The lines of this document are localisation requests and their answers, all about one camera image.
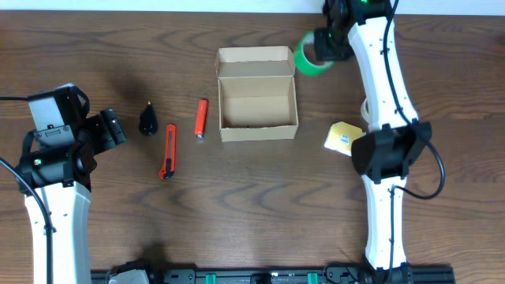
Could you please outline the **yellow sticky note pad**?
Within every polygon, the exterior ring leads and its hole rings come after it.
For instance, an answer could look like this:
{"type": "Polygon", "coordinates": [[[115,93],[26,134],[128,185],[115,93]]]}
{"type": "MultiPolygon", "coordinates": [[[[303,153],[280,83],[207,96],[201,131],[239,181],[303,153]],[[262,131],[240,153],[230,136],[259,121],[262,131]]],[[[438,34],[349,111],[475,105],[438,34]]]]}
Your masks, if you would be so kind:
{"type": "Polygon", "coordinates": [[[345,123],[343,121],[334,123],[327,134],[324,142],[326,149],[351,156],[352,143],[362,136],[365,132],[357,126],[345,123]]]}

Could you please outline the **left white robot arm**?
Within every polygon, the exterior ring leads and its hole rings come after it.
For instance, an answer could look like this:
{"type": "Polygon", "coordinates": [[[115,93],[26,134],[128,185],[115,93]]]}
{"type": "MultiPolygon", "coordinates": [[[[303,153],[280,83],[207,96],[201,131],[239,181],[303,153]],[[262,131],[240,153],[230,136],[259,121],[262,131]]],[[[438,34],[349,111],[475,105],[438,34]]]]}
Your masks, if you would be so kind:
{"type": "Polygon", "coordinates": [[[74,84],[27,99],[35,129],[25,136],[17,172],[32,228],[36,283],[90,283],[88,212],[95,156],[125,142],[111,108],[90,116],[74,84]]]}

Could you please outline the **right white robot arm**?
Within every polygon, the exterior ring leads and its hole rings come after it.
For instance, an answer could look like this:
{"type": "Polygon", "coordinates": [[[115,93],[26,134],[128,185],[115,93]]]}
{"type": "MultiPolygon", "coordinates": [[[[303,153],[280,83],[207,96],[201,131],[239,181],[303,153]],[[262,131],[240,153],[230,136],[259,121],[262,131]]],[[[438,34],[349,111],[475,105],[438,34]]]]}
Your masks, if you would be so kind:
{"type": "Polygon", "coordinates": [[[368,238],[365,261],[375,277],[407,267],[402,202],[410,167],[431,148],[432,127],[421,122],[405,87],[395,46],[391,1],[326,1],[327,25],[312,32],[325,65],[357,59],[365,90],[361,116],[368,132],[350,141],[353,167],[365,186],[368,238]]]}

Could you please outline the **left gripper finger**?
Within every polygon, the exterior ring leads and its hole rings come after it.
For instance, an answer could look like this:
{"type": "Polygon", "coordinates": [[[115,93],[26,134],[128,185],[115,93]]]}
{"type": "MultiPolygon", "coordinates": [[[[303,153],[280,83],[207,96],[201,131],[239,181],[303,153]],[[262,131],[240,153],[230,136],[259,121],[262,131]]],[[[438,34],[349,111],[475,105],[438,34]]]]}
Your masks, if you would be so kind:
{"type": "Polygon", "coordinates": [[[109,121],[110,134],[116,144],[123,144],[126,141],[124,131],[117,119],[109,121]]]}
{"type": "Polygon", "coordinates": [[[118,144],[116,144],[114,142],[113,138],[111,137],[109,121],[112,120],[112,119],[117,119],[118,120],[118,118],[117,118],[116,114],[114,113],[114,111],[111,108],[102,110],[100,112],[100,114],[101,114],[102,119],[103,119],[104,129],[106,130],[106,134],[105,134],[105,140],[106,140],[106,142],[104,143],[104,147],[105,148],[115,148],[116,146],[118,146],[118,144]]]}

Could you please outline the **green tape roll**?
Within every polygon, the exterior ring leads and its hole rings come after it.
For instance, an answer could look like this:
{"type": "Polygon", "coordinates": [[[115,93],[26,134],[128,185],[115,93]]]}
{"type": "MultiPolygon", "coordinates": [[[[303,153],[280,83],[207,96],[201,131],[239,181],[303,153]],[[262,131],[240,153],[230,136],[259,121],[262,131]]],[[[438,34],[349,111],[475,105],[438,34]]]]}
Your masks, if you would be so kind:
{"type": "Polygon", "coordinates": [[[297,71],[306,76],[316,77],[329,70],[335,63],[316,58],[314,32],[305,34],[294,50],[297,71]]]}

